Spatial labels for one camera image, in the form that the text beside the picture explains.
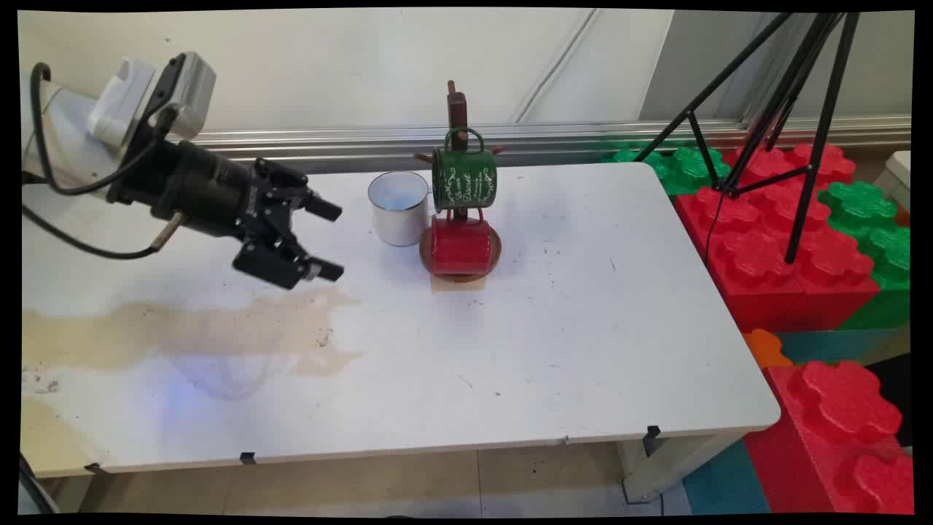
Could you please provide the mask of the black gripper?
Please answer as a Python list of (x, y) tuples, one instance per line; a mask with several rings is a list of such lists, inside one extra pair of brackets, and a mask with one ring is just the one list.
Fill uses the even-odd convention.
[(170, 220), (180, 211), (184, 226), (213, 237), (242, 242), (231, 266), (236, 271), (294, 289), (301, 281), (336, 282), (346, 269), (308, 254), (293, 236), (257, 233), (237, 223), (246, 207), (252, 176), (252, 226), (291, 227), (293, 213), (305, 211), (336, 222), (340, 206), (323, 199), (300, 171), (257, 158), (249, 169), (190, 141), (160, 141), (146, 159), (108, 190), (108, 202), (142, 203), (154, 218)]

